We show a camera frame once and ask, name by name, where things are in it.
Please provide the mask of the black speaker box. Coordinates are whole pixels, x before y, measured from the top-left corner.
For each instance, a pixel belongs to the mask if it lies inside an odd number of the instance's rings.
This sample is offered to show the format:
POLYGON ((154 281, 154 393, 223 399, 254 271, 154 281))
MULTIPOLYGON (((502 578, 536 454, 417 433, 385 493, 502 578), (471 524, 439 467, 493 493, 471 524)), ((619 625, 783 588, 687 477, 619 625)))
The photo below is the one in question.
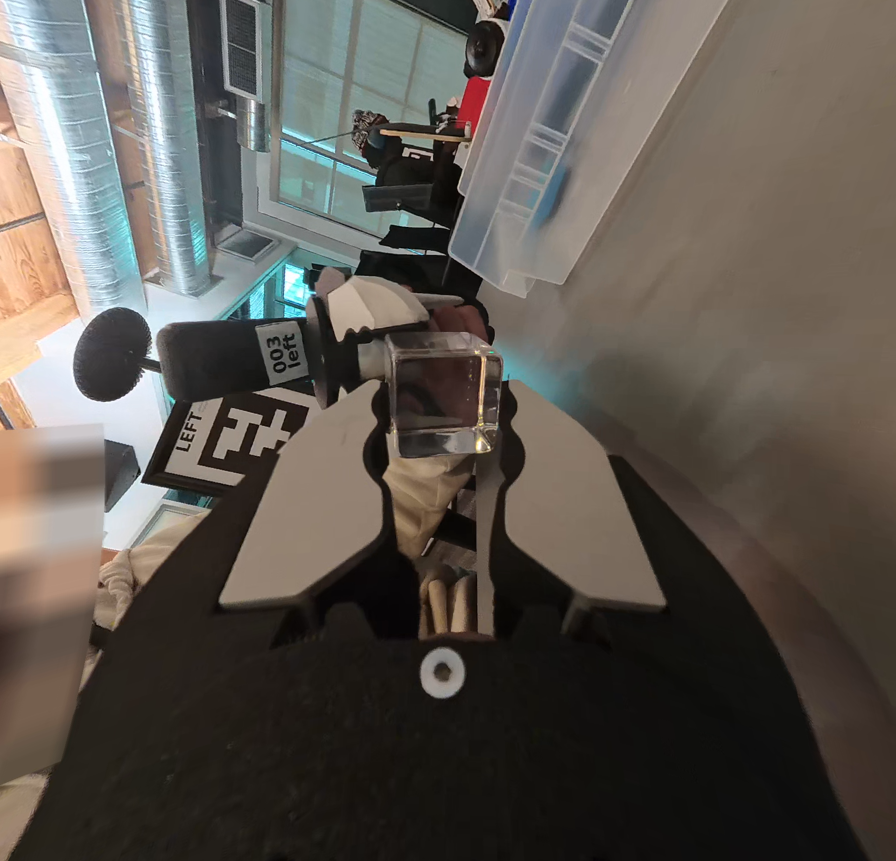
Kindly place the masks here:
POLYGON ((104 465, 104 512, 108 513, 139 480, 141 470, 133 446, 119 441, 104 441, 104 465))

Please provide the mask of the red storage bin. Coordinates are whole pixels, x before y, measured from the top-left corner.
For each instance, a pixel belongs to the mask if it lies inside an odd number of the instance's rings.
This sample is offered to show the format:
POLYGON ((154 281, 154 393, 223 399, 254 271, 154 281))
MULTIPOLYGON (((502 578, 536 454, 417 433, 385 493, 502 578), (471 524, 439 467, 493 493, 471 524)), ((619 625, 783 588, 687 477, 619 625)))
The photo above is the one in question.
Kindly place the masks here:
POLYGON ((461 126, 468 125, 470 135, 476 132, 491 84, 491 78, 477 76, 467 81, 457 112, 457 122, 461 126))

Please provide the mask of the wide silver ventilation duct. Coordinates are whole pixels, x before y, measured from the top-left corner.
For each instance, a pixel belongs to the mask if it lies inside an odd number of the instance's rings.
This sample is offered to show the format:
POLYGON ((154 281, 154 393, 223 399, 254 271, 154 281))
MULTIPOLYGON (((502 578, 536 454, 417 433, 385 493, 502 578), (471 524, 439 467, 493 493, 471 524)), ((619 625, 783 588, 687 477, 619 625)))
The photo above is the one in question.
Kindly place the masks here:
POLYGON ((81 319, 147 305, 84 0, 1 0, 1 80, 81 319))

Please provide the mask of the person's left hand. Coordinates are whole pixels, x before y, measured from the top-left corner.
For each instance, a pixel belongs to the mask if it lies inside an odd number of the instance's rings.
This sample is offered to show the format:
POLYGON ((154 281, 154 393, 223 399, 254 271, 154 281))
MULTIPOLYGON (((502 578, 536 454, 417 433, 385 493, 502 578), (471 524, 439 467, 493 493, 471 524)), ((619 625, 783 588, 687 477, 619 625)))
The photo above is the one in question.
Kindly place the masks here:
POLYGON ((431 311, 428 330, 434 333, 467 333, 487 345, 492 345, 494 331, 490 330, 478 308, 472 305, 442 306, 431 311))

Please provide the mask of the clear plastic organizer box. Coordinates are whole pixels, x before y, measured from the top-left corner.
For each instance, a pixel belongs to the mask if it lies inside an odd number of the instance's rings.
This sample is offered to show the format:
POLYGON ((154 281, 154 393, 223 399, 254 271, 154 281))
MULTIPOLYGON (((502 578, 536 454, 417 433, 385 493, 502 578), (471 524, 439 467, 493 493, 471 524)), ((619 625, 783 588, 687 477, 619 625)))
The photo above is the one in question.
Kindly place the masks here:
POLYGON ((525 298, 564 284, 730 0, 534 0, 507 37, 449 254, 525 298))

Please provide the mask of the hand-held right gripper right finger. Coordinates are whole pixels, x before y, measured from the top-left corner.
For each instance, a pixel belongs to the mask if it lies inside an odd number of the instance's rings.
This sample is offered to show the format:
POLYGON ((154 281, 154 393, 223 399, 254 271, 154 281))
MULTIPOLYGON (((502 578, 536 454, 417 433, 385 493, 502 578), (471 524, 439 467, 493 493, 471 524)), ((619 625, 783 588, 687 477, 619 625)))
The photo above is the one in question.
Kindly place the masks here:
POLYGON ((665 612, 600 442, 521 381, 503 385, 499 436, 498 631, 530 607, 552 610, 566 633, 593 612, 665 612))

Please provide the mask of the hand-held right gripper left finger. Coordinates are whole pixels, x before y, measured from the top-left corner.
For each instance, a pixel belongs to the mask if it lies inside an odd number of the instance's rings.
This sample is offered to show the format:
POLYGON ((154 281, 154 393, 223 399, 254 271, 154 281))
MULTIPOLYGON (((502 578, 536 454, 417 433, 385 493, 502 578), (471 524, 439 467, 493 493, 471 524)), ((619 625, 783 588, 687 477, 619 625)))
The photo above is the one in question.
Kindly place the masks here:
POLYGON ((397 563, 383 383, 365 383, 284 446, 218 598, 223 609, 301 606, 361 566, 397 563))

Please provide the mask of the clear acrylic cube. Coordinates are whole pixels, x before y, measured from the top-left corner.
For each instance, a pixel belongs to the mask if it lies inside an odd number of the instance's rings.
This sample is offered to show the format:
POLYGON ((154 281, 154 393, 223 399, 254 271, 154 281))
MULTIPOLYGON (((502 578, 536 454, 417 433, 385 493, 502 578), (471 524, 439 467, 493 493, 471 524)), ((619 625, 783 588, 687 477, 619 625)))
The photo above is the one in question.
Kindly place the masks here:
POLYGON ((468 332, 385 337, 391 452, 401 459, 487 454, 496 444, 504 360, 468 332))

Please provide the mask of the white air vent grille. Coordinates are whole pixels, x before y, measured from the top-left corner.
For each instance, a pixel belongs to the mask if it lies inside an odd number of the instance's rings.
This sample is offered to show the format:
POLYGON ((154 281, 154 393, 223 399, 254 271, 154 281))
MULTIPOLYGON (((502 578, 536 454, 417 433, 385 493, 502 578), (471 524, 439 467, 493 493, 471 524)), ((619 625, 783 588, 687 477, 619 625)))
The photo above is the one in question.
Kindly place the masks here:
POLYGON ((267 105, 272 92, 273 9, 262 0, 218 0, 225 89, 267 105))

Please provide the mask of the grey desk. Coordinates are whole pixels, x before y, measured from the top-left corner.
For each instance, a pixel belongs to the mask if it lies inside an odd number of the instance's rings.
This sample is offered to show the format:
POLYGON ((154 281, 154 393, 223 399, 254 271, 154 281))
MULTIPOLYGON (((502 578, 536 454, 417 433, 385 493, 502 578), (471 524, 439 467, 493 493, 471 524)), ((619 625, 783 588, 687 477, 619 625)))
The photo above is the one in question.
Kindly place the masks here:
POLYGON ((894 0, 728 0, 566 283, 484 295, 750 598, 894 859, 894 0))

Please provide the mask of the person's cream hoodie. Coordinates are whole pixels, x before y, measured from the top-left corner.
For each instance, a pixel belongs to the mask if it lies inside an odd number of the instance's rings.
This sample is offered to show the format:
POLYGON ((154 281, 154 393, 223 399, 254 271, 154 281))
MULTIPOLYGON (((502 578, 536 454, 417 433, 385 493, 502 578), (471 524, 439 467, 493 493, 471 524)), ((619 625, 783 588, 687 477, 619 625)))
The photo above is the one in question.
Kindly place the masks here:
POLYGON ((111 561, 102 564, 98 572, 93 622, 106 631, 115 630, 140 589, 209 514, 210 509, 206 508, 180 517, 137 545, 115 553, 111 561))

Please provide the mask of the light wooden board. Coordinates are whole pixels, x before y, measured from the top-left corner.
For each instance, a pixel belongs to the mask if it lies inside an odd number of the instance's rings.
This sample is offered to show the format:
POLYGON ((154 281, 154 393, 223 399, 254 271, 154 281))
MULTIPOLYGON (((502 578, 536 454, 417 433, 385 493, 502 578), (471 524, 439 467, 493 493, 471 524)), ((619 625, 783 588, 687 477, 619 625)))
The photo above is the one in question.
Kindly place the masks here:
POLYGON ((442 143, 467 144, 473 138, 469 122, 445 122, 436 125, 411 123, 383 123, 371 127, 368 141, 374 144, 374 135, 387 138, 433 140, 442 143))

